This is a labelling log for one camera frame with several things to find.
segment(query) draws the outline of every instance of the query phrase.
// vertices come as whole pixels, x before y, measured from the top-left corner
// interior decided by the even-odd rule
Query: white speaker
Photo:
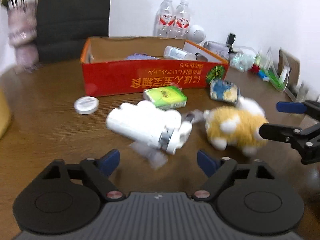
[[[207,34],[205,34],[204,29],[199,25],[192,25],[189,28],[189,32],[187,34],[187,40],[193,41],[194,43],[201,43],[206,38]]]

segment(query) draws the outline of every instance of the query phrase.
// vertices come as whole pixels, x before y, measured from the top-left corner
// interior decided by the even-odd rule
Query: wooden table
[[[241,94],[255,99],[265,109],[271,123],[299,125],[301,117],[276,111],[276,102],[287,100],[270,84],[258,77],[230,69],[227,80],[236,83]],[[9,105],[13,112],[12,125],[0,140],[0,230],[1,239],[11,239],[18,232],[12,215],[15,197],[52,160],[78,163],[84,158],[99,158],[113,148],[121,153],[120,165],[110,177],[123,192],[185,191],[191,194],[206,176],[196,163],[200,148],[216,157],[229,156],[238,162],[250,160],[233,147],[218,152],[208,143],[204,124],[194,125],[185,146],[157,171],[128,146],[131,140],[105,127],[107,114],[123,102],[138,103],[141,93],[99,98],[99,110],[85,116],[74,111],[73,103],[84,96],[82,71],[78,61],[45,66],[38,71],[18,76],[11,71],[2,76]],[[223,103],[212,101],[205,89],[187,89],[187,106],[181,113],[193,109],[212,109]],[[276,172],[290,181],[302,178],[306,168],[299,154],[289,145],[269,142],[259,150],[257,158],[265,160]],[[320,208],[306,203],[306,211],[298,232],[309,240],[320,239]]]

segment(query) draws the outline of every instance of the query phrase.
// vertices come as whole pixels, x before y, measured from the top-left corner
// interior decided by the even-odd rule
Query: plush toy
[[[259,134],[259,128],[268,121],[263,109],[250,98],[239,96],[236,106],[206,110],[204,118],[208,139],[217,150],[225,150],[227,145],[232,145],[251,157],[266,143]]]

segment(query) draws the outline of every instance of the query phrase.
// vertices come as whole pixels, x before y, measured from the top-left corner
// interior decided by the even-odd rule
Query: gray ribbed panel
[[[211,205],[190,200],[185,193],[132,193],[104,206],[86,227],[60,236],[23,231],[16,240],[303,240],[283,236],[250,236],[225,225]]]

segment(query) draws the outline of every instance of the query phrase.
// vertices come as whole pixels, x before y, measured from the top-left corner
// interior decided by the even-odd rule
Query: red and white label
[[[190,19],[187,19],[187,18],[177,18],[176,20],[176,25],[180,28],[188,28],[189,27],[189,22],[190,22]]]
[[[160,16],[159,24],[172,26],[174,23],[174,16],[170,14],[164,14]]]

